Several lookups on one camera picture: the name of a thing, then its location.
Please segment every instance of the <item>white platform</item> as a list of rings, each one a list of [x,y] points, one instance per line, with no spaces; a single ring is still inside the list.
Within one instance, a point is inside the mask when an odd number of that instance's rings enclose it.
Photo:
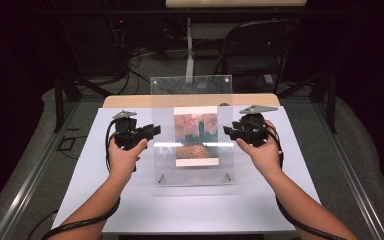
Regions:
[[[235,106],[233,119],[242,116]],[[284,171],[311,197],[320,202],[305,165],[291,124],[283,107],[264,113],[277,127],[285,153]],[[108,176],[105,165],[105,134],[112,117],[123,109],[101,108],[80,155],[53,228],[77,209]],[[149,108],[137,112],[137,126],[152,122]],[[278,210],[272,189],[249,157],[234,145],[234,175],[231,185],[159,187],[154,181],[154,137],[141,154],[121,195],[118,211],[108,219],[103,232],[123,234],[251,234],[291,231]]]

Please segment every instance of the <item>handheld controller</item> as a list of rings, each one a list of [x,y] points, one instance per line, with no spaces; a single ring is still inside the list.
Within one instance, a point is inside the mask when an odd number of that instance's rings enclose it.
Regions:
[[[252,105],[239,113],[245,114],[238,121],[232,122],[232,127],[223,126],[224,133],[230,136],[231,140],[241,138],[254,147],[259,147],[267,142],[269,137],[268,126],[261,112],[275,111],[275,107],[264,107]]]
[[[143,127],[136,128],[137,119],[131,118],[131,116],[137,115],[134,112],[121,111],[113,117],[108,129],[115,124],[114,140],[118,147],[122,147],[125,150],[134,148],[140,140],[146,138],[148,141],[153,139],[155,135],[161,133],[160,126],[154,126],[154,124],[148,124]]]

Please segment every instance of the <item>black curtain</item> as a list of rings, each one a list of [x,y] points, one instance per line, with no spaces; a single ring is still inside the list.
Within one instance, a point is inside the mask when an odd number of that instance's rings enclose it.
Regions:
[[[0,1],[0,192],[28,145],[54,76],[16,1]]]
[[[344,64],[337,90],[373,138],[384,175],[384,3]]]

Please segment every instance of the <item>picture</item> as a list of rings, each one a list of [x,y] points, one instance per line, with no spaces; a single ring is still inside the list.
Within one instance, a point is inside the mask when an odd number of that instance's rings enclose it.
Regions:
[[[219,165],[217,107],[174,108],[176,166]]]

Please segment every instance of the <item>wooden edge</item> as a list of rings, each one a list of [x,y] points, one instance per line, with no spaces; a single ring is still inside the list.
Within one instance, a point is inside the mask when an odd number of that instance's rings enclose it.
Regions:
[[[103,108],[152,108],[229,105],[280,106],[272,93],[258,94],[191,94],[191,95],[127,95],[109,96]]]

